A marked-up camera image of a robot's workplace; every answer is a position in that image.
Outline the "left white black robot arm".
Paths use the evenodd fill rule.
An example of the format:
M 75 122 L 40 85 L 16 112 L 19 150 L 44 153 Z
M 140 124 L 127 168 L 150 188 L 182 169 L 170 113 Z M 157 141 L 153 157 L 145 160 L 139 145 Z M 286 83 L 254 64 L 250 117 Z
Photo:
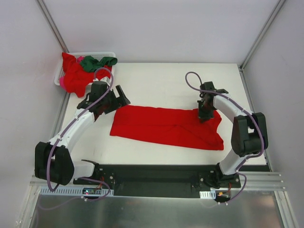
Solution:
M 39 142 L 35 147 L 34 174 L 48 184 L 67 185 L 74 179 L 84 178 L 89 184 L 100 181 L 98 163 L 90 160 L 74 161 L 71 152 L 82 134 L 93 125 L 99 116 L 108 114 L 131 102 L 120 85 L 116 92 L 112 84 L 95 81 L 91 90 L 76 107 L 67 126 L 48 142 Z

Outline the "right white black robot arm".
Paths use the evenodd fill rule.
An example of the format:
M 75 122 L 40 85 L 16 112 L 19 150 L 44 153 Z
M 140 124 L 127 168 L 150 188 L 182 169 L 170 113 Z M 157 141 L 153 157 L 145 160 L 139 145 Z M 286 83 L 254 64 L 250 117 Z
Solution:
M 268 147 L 266 117 L 262 113 L 245 110 L 230 98 L 225 89 L 215 89 L 212 82 L 200 85 L 198 118 L 202 123 L 215 118 L 215 111 L 221 111 L 233 124 L 231 151 L 213 172 L 203 178 L 211 188 L 223 188 L 233 182 L 239 169 L 248 159 L 260 156 Z

